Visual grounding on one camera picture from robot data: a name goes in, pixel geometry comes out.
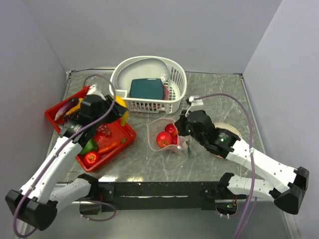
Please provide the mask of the red faceted apple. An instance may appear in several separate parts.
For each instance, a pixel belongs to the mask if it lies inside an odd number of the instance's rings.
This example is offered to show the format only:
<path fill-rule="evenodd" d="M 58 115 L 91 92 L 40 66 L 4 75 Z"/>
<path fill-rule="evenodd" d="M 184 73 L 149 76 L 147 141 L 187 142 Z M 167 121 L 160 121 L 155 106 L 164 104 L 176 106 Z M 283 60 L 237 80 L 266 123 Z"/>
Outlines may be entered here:
<path fill-rule="evenodd" d="M 168 132 L 172 137 L 175 137 L 178 134 L 178 131 L 173 123 L 167 124 L 164 130 Z"/>

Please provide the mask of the yellow banana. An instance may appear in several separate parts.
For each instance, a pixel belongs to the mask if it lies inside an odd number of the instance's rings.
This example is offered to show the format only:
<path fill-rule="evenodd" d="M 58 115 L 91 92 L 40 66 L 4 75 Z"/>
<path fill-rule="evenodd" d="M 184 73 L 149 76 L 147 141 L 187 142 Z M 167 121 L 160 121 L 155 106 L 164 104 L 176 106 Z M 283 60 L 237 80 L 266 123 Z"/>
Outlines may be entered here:
<path fill-rule="evenodd" d="M 120 125 L 125 126 L 127 119 L 129 117 L 129 110 L 127 108 L 126 102 L 120 96 L 115 96 L 115 108 L 120 113 Z"/>

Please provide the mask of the clear dotted zip bag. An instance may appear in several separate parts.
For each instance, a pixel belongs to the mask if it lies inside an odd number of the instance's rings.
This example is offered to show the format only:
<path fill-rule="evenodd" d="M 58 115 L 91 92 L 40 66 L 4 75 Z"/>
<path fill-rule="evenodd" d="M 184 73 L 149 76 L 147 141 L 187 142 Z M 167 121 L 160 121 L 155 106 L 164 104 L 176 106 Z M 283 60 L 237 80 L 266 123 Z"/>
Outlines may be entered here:
<path fill-rule="evenodd" d="M 177 129 L 174 125 L 175 120 L 170 118 L 160 118 L 149 124 L 147 124 L 148 130 L 148 143 L 151 150 L 155 152 L 171 151 L 180 156 L 184 157 L 195 157 L 197 153 L 192 146 L 193 140 L 190 136 L 180 136 L 177 134 L 177 144 L 170 144 L 165 147 L 160 147 L 156 141 L 156 137 L 159 133 L 164 131 L 164 127 L 168 124 L 173 124 L 173 127 Z"/>

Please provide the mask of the red round fruit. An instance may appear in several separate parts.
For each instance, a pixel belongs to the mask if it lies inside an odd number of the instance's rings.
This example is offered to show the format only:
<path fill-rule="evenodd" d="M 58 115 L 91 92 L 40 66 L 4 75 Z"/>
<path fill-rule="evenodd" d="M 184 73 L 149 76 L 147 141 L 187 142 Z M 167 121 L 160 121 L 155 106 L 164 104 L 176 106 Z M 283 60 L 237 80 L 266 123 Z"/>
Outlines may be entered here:
<path fill-rule="evenodd" d="M 156 142 L 160 148 L 164 148 L 172 144 L 172 136 L 170 133 L 162 131 L 157 135 Z"/>

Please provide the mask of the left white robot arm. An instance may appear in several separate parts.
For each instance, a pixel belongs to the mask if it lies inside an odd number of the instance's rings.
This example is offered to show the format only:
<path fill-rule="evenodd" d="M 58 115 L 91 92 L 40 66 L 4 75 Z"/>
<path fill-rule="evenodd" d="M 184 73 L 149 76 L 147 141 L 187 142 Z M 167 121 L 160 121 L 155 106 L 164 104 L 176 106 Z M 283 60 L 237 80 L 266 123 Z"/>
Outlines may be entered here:
<path fill-rule="evenodd" d="M 56 145 L 36 173 L 18 191 L 10 190 L 5 201 L 13 215 L 13 227 L 21 220 L 43 231 L 57 213 L 72 202 L 99 194 L 98 179 L 82 174 L 70 185 L 54 191 L 66 164 L 77 156 L 103 123 L 113 123 L 128 112 L 127 107 L 109 95 L 87 95 L 80 110 L 64 124 Z"/>

